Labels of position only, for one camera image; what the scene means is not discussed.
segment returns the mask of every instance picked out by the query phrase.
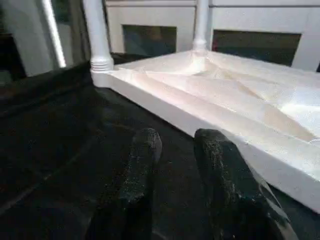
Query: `white painted surface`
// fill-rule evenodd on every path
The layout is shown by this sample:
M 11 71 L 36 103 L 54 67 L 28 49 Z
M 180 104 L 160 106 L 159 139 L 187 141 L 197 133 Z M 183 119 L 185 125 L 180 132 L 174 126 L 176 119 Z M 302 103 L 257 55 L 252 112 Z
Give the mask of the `white painted surface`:
M 194 7 L 196 0 L 126 0 L 106 1 L 107 7 Z
M 42 6 L 43 6 L 46 21 L 49 26 L 49 32 L 52 39 L 55 56 L 57 58 L 59 67 L 64 68 L 66 67 L 66 61 L 65 61 L 64 51 L 60 41 L 57 22 L 55 19 L 55 14 L 54 14 L 51 0 L 42 0 Z
M 5 21 L 14 37 L 27 76 L 52 71 L 55 58 L 45 36 L 46 25 L 36 0 L 2 1 Z
M 83 0 L 83 6 L 90 38 L 92 78 L 93 83 L 99 86 L 101 73 L 114 69 L 114 60 L 109 50 L 103 4 L 100 0 Z
M 320 7 L 310 10 L 292 66 L 317 71 L 320 63 Z
M 195 33 L 193 40 L 194 51 L 205 51 L 207 46 L 207 31 L 209 21 L 209 0 L 197 0 Z
M 214 29 L 273 33 L 302 33 L 308 7 L 217 7 L 212 8 Z
M 320 6 L 319 0 L 211 0 L 212 6 Z
M 194 7 L 107 7 L 111 50 L 124 53 L 122 25 L 176 27 L 176 51 L 192 49 Z

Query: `black fabric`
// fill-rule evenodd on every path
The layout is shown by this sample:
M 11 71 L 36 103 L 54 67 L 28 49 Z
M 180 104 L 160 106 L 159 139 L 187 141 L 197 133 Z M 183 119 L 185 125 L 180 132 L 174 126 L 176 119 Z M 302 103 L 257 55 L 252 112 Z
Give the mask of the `black fabric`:
M 89 67 L 0 89 L 0 239 L 83 239 L 105 184 L 123 183 L 132 137 L 143 128 L 157 130 L 163 145 L 152 238 L 212 239 L 193 138 L 95 88 Z M 320 239 L 318 214 L 271 189 L 299 239 Z
M 154 176 L 161 152 L 154 129 L 144 128 L 133 137 L 125 180 L 120 189 L 106 183 L 85 239 L 151 239 Z
M 198 129 L 194 153 L 215 240 L 297 240 L 266 181 L 218 130 Z

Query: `cabinet door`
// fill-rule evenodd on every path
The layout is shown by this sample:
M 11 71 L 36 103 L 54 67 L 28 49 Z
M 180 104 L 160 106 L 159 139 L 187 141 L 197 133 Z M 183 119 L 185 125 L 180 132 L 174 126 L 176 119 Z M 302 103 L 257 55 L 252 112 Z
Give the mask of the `cabinet door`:
M 192 49 L 195 7 L 107 6 L 111 50 L 149 57 Z
M 208 47 L 315 72 L 319 26 L 318 7 L 211 7 Z

